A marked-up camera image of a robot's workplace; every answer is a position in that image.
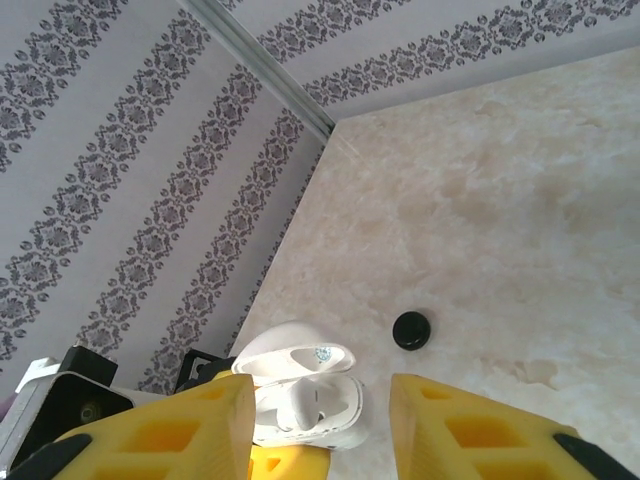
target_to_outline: damask wallpaper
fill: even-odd
[[[322,141],[173,0],[0,16],[0,395],[75,341],[169,391],[223,355]]]
[[[335,119],[637,45],[639,0],[223,0]]]

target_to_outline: white earbud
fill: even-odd
[[[293,383],[281,397],[276,411],[278,426],[285,431],[311,430],[323,418],[318,401],[318,385],[307,378]]]

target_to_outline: black cap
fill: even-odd
[[[427,317],[418,312],[406,312],[393,324],[393,339],[400,348],[418,350],[424,347],[431,336],[431,325]]]

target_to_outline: marble surface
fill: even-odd
[[[376,397],[331,477],[396,478],[392,373],[572,425],[640,474],[640,48],[341,121],[237,354],[338,331]],[[393,342],[407,310],[434,332]]]

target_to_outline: open case lid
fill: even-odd
[[[248,373],[256,386],[341,373],[353,368],[351,351],[326,328],[301,321],[276,325],[254,338],[233,363],[233,373]]]

